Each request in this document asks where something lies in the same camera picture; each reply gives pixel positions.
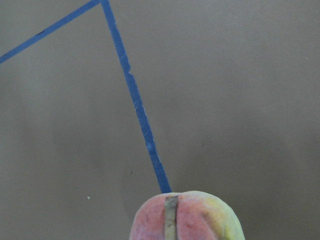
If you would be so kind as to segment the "pink yellow peach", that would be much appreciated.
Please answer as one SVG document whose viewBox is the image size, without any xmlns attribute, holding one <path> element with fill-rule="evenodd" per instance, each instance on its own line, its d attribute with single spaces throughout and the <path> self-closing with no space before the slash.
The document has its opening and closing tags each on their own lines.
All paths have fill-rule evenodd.
<svg viewBox="0 0 320 240">
<path fill-rule="evenodd" d="M 197 190 L 162 193 L 148 199 L 135 214 L 129 239 L 165 239 L 165 200 L 173 196 L 178 197 L 178 239 L 245 239 L 241 223 L 233 209 L 219 197 Z"/>
</svg>

